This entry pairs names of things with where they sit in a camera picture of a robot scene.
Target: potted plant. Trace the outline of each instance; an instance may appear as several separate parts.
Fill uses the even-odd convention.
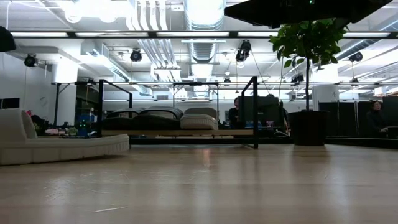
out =
[[[282,57],[288,58],[285,68],[307,63],[306,109],[289,114],[292,137],[296,145],[319,146],[325,143],[328,111],[310,110],[310,62],[319,65],[338,63],[333,55],[340,52],[338,42],[344,33],[344,28],[336,26],[335,19],[323,19],[287,24],[280,28],[277,37],[270,36],[269,42],[273,44],[272,48],[277,52],[278,60]]]

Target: person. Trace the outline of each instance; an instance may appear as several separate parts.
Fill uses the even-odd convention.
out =
[[[228,119],[229,119],[229,126],[231,129],[238,128],[238,120],[239,120],[239,98],[236,97],[234,100],[234,108],[229,109]]]
[[[381,111],[380,102],[373,101],[372,109],[366,114],[366,118],[368,119],[368,125],[371,128],[371,136],[372,137],[383,137],[384,133],[388,131],[386,128],[386,120],[384,119],[383,113]]]

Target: black planter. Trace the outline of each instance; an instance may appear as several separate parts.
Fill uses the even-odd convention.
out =
[[[329,111],[302,111],[289,113],[294,144],[297,146],[323,146]]]

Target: white sofa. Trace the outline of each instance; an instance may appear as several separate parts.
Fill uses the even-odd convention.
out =
[[[127,134],[93,139],[38,138],[20,109],[0,110],[0,165],[67,161],[128,151]]]

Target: tree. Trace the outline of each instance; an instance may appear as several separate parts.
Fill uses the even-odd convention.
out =
[[[289,58],[284,67],[297,65],[307,61],[305,79],[306,109],[310,110],[309,77],[310,60],[312,63],[326,65],[338,63],[333,56],[340,52],[338,42],[346,31],[335,24],[335,19],[322,19],[319,21],[304,21],[298,24],[283,25],[278,36],[270,36],[269,42],[273,44],[272,50],[277,52],[278,60],[282,57]]]

